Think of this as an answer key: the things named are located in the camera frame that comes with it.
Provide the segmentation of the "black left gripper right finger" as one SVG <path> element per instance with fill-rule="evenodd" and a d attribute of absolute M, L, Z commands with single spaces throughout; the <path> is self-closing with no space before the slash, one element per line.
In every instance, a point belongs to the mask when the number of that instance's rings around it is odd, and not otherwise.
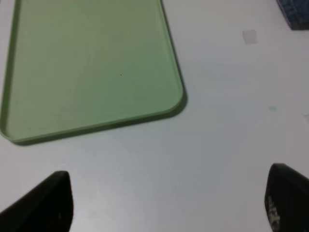
<path fill-rule="evenodd" d="M 309 230 L 309 179 L 283 163 L 270 167 L 265 210 L 272 231 Z"/>

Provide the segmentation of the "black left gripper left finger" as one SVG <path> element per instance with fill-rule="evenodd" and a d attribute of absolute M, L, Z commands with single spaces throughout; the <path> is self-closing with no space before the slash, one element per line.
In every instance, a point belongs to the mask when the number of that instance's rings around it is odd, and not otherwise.
<path fill-rule="evenodd" d="M 56 171 L 0 213 L 2 232 L 68 232 L 73 220 L 70 174 Z"/>

